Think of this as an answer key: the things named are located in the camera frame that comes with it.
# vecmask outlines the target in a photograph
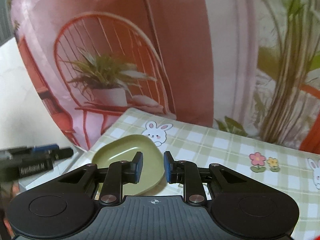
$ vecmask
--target bunny sticker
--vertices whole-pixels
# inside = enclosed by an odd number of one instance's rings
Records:
[[[167,139],[167,133],[165,131],[169,130],[173,124],[167,123],[157,127],[156,122],[149,121],[146,123],[146,130],[142,133],[149,137],[156,146],[161,146]]]
[[[320,189],[320,160],[318,161],[318,165],[312,160],[308,159],[308,163],[313,169],[313,182],[316,185],[317,189]]]

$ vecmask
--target flower sticker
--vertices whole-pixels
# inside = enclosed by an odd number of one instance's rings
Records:
[[[265,165],[265,156],[261,155],[261,153],[256,152],[255,154],[250,154],[249,158],[251,160],[251,164],[253,165],[250,169],[253,172],[264,172],[266,170]]]
[[[267,160],[267,163],[269,164],[270,170],[273,172],[279,172],[280,167],[278,163],[278,159],[269,157]]]

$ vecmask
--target pink flower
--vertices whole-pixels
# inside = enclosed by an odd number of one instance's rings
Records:
[[[256,152],[255,154],[250,154],[249,158],[253,166],[264,166],[264,161],[266,160],[265,156],[262,156],[261,153],[258,152]]]

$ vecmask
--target chair backrest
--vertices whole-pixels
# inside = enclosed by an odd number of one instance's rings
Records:
[[[60,75],[72,98],[78,105],[94,97],[83,85],[70,83],[79,72],[72,63],[83,60],[77,47],[92,55],[123,55],[137,65],[138,71],[152,76],[156,81],[139,81],[140,87],[130,86],[132,95],[145,95],[169,112],[168,96],[171,89],[164,66],[146,34],[130,20],[111,13],[90,12],[81,14],[60,30],[55,44],[54,57]]]

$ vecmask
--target olive green dish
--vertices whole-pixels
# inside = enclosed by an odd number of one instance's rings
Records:
[[[113,162],[131,161],[137,152],[143,153],[143,168],[138,184],[125,184],[123,195],[141,195],[156,186],[164,175],[163,155],[144,135],[133,134],[105,145],[94,155],[92,162],[106,168]]]

